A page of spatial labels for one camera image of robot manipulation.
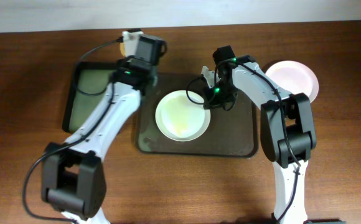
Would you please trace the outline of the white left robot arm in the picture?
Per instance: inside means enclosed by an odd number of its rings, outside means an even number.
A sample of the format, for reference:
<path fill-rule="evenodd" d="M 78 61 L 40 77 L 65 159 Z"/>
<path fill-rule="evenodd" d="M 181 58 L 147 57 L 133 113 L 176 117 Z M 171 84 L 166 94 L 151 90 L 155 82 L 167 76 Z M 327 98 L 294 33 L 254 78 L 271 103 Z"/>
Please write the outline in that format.
<path fill-rule="evenodd" d="M 42 200 L 61 222 L 108 223 L 103 162 L 111 143 L 157 82 L 157 65 L 128 57 L 109 77 L 104 95 L 85 122 L 63 144 L 50 143 L 39 159 Z"/>

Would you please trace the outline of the pinkish white plate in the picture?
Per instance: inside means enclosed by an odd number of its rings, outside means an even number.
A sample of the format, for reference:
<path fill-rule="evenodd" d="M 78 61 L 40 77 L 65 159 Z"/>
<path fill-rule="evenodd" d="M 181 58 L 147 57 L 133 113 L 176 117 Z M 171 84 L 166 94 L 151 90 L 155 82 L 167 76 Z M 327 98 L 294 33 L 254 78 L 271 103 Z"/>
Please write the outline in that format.
<path fill-rule="evenodd" d="M 284 60 L 270 66 L 266 75 L 281 88 L 293 94 L 304 93 L 312 103 L 319 92 L 315 73 L 303 63 Z"/>

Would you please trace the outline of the black tray with soapy water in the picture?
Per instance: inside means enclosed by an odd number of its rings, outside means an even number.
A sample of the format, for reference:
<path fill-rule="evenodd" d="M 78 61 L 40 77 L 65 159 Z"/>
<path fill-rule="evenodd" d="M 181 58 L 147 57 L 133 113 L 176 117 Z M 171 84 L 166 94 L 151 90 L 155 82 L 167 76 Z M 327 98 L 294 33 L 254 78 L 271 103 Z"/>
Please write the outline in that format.
<path fill-rule="evenodd" d="M 98 93 L 105 90 L 115 68 L 115 63 L 108 62 L 81 62 L 77 65 L 72 75 L 62 122 L 62 129 L 66 133 L 73 133 L 80 128 L 103 98 L 103 94 L 87 96 L 80 93 L 74 89 L 73 82 L 84 92 Z"/>

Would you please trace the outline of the white plate with yellow stain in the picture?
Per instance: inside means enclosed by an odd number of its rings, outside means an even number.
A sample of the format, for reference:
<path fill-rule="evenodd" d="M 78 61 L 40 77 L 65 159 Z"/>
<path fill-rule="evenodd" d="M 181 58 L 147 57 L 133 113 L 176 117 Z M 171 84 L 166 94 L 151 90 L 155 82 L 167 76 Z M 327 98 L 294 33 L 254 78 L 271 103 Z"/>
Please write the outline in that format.
<path fill-rule="evenodd" d="M 199 138 L 208 129 L 211 119 L 209 110 L 201 103 L 204 99 L 193 91 L 173 91 L 159 101 L 155 121 L 160 132 L 167 138 L 187 142 Z"/>

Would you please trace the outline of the yellow and green sponge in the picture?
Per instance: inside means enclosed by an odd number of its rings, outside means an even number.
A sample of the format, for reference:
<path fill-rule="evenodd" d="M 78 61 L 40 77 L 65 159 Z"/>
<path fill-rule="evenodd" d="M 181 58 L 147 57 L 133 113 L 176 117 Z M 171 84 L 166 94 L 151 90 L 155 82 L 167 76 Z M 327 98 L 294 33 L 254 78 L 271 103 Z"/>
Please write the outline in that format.
<path fill-rule="evenodd" d="M 124 57 L 126 56 L 125 47 L 124 47 L 123 42 L 120 43 L 120 52 L 121 52 L 122 56 L 124 56 Z"/>

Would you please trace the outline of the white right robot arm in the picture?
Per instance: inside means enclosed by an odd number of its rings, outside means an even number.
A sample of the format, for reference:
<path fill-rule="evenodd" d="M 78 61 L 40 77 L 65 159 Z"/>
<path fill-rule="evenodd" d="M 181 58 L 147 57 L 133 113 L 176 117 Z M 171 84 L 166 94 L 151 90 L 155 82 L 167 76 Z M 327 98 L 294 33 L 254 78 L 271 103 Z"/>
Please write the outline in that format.
<path fill-rule="evenodd" d="M 317 139 L 311 102 L 275 84 L 249 55 L 224 57 L 215 69 L 202 68 L 206 81 L 206 109 L 234 103 L 242 91 L 260 110 L 260 141 L 275 177 L 274 223 L 307 223 L 306 169 Z"/>

